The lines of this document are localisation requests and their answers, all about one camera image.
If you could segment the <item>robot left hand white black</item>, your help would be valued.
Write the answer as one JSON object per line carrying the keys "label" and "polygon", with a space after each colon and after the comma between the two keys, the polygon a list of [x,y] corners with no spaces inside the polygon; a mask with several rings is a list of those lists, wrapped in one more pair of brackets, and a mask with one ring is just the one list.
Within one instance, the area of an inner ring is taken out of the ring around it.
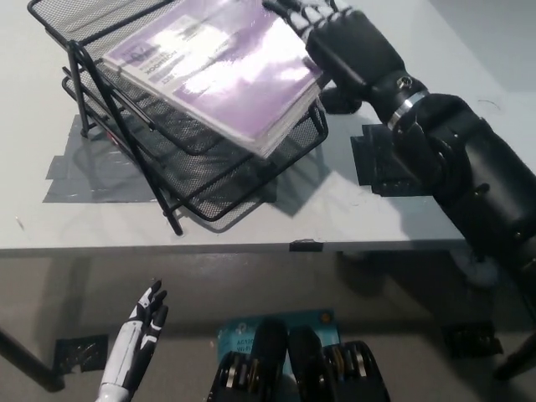
{"label": "robot left hand white black", "polygon": [[167,320],[166,296],[162,282],[155,281],[122,324],[106,362],[97,402],[132,400],[147,372]]}

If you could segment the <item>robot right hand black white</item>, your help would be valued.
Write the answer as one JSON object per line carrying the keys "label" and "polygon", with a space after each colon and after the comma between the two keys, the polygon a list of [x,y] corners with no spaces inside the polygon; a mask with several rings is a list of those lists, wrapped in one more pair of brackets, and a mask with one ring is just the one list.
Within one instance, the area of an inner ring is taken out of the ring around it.
{"label": "robot right hand black white", "polygon": [[370,104],[391,131],[415,119],[429,95],[411,76],[390,42],[360,10],[344,1],[264,1],[306,45],[306,51],[334,87],[321,102],[334,115]]}

